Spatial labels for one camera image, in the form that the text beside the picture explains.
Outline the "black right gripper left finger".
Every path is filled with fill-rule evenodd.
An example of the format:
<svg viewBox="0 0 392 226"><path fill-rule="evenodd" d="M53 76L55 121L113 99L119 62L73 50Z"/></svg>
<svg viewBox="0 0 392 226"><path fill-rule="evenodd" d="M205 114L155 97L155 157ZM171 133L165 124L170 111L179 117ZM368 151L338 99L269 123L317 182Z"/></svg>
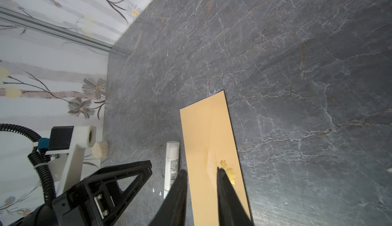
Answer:
<svg viewBox="0 0 392 226"><path fill-rule="evenodd" d="M184 226L186 219L188 175L179 171L173 186L163 201L150 226Z"/></svg>

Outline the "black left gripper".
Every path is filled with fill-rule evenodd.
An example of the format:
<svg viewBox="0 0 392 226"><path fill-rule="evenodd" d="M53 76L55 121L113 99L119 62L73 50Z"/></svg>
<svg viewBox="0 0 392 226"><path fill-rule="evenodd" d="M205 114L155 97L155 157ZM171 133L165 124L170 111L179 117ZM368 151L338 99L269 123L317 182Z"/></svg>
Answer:
<svg viewBox="0 0 392 226"><path fill-rule="evenodd" d="M113 226L152 175L150 161L99 169L12 226Z"/></svg>

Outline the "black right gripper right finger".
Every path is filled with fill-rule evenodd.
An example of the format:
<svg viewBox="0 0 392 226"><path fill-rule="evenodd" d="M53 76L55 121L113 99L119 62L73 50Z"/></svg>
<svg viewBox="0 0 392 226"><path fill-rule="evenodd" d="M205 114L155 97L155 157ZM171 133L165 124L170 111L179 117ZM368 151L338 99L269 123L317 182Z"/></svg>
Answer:
<svg viewBox="0 0 392 226"><path fill-rule="evenodd" d="M253 226L230 180L222 168L217 168L218 221L220 226Z"/></svg>

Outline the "white glue stick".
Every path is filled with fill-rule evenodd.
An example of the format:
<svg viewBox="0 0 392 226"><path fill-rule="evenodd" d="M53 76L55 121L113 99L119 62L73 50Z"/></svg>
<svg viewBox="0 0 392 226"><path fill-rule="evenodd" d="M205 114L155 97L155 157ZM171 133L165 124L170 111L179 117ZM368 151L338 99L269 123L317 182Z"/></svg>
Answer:
<svg viewBox="0 0 392 226"><path fill-rule="evenodd" d="M179 171L180 143L168 141L166 143L165 173L164 173L164 199L166 199Z"/></svg>

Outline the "tan paper envelope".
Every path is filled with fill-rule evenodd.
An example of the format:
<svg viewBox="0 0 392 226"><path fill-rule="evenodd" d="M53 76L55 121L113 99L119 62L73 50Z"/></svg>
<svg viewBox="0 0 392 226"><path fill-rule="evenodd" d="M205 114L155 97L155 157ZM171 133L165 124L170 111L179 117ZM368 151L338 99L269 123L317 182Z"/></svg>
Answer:
<svg viewBox="0 0 392 226"><path fill-rule="evenodd" d="M180 110L196 226L218 225L217 169L222 168L250 215L224 91Z"/></svg>

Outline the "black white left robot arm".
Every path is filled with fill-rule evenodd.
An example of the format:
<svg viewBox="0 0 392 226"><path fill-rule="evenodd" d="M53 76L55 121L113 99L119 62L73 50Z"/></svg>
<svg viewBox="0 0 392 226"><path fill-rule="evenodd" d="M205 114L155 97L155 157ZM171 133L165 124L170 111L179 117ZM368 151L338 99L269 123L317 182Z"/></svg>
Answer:
<svg viewBox="0 0 392 226"><path fill-rule="evenodd" d="M152 175L150 161L104 167L82 178L85 151L96 142L96 127L56 126L49 138L16 124L1 131L32 142L28 159L37 172L44 203L17 226L112 226Z"/></svg>

